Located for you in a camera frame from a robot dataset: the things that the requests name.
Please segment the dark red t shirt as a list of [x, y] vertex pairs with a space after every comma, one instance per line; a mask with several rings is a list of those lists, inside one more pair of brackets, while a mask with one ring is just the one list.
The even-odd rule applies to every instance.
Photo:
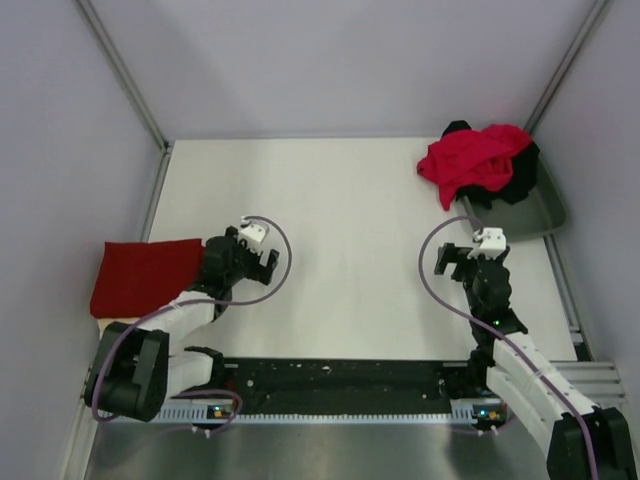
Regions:
[[90, 314], [97, 319], [137, 318], [159, 309], [195, 280], [203, 254], [198, 238], [105, 243]]

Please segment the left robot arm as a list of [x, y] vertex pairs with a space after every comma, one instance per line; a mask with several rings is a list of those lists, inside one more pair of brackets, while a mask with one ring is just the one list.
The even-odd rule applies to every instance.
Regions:
[[207, 240], [105, 244], [90, 300], [100, 341], [83, 393], [95, 420], [149, 422], [168, 399], [222, 394], [223, 355], [183, 341], [238, 305], [238, 283], [271, 285], [280, 254], [264, 243], [275, 227], [249, 216]]

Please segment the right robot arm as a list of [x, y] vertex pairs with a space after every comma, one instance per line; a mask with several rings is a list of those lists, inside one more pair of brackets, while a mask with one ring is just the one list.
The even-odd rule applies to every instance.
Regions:
[[462, 285], [477, 343], [466, 380], [476, 394], [495, 394], [537, 442], [552, 479], [635, 479], [629, 425], [616, 407], [601, 407], [581, 393], [541, 353], [511, 307], [506, 255], [490, 258], [446, 243], [434, 272], [448, 266]]

